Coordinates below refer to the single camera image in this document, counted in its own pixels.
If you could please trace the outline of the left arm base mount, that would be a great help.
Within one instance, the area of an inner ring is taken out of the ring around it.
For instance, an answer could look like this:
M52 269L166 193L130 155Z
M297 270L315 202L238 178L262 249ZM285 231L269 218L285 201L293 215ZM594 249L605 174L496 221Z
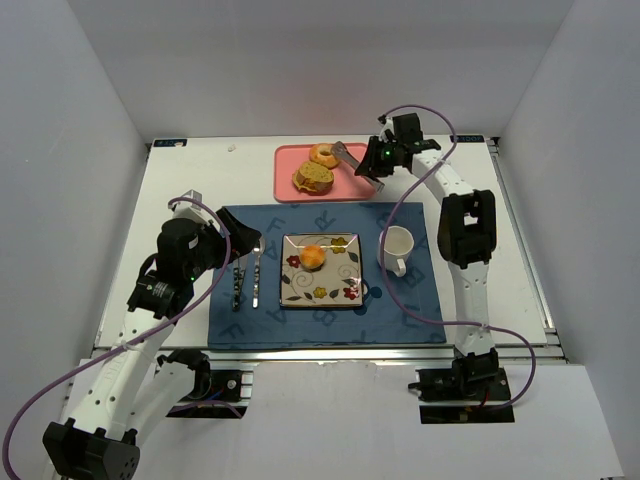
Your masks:
M168 418L240 419L247 411L253 384L248 370L212 366L204 352L179 349L160 354L154 374L169 363L185 365L192 374L192 389L172 407Z

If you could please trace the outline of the small round bread roll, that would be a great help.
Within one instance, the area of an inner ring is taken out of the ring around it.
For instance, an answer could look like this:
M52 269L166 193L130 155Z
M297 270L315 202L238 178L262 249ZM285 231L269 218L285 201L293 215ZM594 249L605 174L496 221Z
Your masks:
M304 246L299 253L301 266L309 271L321 268L326 260L326 249L321 245Z

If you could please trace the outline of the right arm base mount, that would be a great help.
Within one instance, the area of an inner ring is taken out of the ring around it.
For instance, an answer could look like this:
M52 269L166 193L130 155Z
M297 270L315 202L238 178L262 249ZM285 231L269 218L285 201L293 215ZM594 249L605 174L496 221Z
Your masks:
M503 368L492 380L482 381L464 393L455 385L450 369L421 369L408 390L418 397L423 425L510 424L515 422L513 407L497 409L511 399Z

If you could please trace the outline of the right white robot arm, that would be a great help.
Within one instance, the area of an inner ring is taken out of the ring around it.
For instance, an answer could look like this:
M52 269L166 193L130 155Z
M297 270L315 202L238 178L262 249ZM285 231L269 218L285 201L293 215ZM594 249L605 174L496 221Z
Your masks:
M470 377L493 375L499 361L489 329L487 277L497 245L495 196L463 180L448 162L453 151L443 153L424 137L417 114L382 115L378 121L381 132L369 139L355 174L379 179L403 167L438 201L437 246L454 287L454 366Z

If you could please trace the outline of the ring bagel bread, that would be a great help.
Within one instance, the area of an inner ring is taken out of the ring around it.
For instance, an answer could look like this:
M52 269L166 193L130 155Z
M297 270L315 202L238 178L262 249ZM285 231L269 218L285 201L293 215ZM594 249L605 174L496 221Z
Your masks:
M332 153L332 144L318 143L309 150L309 160L330 170L340 164L340 160Z

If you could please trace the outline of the metal serving tongs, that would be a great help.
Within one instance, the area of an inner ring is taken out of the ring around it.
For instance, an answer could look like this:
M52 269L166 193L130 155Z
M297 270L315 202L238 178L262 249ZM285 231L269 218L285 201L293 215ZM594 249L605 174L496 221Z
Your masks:
M331 154L335 158L345 162L354 171L356 171L360 166L360 162L349 152L346 145L340 141L331 145ZM370 176L361 176L361 179L365 180L369 185L371 185L377 193L384 190L385 184L375 178L372 178Z

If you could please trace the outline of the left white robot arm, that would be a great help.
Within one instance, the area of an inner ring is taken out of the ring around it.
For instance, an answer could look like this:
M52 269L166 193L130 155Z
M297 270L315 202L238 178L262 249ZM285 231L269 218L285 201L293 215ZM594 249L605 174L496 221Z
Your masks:
M69 418L44 432L43 445L60 476L132 478L151 429L178 401L205 397L208 357L196 349L159 350L175 317L192 304L198 278L249 254L260 238L226 208L216 215L206 220L179 208L162 225L155 253L140 266L118 343Z

